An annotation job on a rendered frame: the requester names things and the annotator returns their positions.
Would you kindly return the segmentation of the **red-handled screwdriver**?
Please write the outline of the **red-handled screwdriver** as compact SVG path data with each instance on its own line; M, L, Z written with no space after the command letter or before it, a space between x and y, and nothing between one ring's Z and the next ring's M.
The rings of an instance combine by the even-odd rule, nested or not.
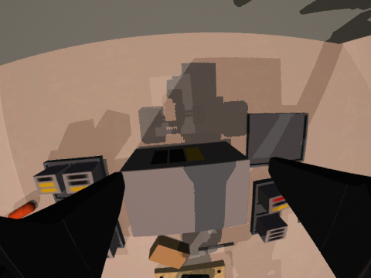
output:
M26 203L24 206L21 206L21 208L16 209L12 213L9 213L9 219L21 219L22 217L30 214L30 212L35 211L35 204L32 202Z

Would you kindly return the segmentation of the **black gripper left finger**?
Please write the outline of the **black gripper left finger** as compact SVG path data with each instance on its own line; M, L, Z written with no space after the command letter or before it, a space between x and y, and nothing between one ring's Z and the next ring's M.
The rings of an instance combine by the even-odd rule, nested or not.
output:
M125 189L112 173L24 219L0 216L0 265L15 278L101 278Z

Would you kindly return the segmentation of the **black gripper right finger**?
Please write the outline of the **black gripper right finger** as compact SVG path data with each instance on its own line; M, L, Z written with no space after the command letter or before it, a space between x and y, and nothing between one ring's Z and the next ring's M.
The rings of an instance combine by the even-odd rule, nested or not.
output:
M276 157L268 171L336 278L371 278L371 176Z

